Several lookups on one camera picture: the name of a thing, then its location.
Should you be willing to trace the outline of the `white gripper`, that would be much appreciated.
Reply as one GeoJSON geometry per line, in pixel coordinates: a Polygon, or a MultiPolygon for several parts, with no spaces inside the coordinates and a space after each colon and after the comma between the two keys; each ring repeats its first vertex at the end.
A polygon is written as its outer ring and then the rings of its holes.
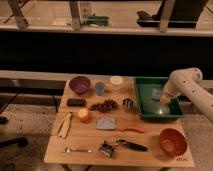
{"type": "Polygon", "coordinates": [[[180,91],[168,81],[163,88],[162,95],[160,97],[160,102],[162,104],[168,104],[172,99],[175,99],[180,95],[180,91]]]}

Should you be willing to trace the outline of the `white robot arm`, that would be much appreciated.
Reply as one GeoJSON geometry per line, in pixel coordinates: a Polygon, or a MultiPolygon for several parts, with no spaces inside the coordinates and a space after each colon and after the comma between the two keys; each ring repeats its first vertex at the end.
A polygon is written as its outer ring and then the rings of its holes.
{"type": "Polygon", "coordinates": [[[202,79],[203,74],[196,67],[172,71],[163,87],[160,102],[168,104],[183,94],[213,123],[213,95],[199,85],[202,79]]]}

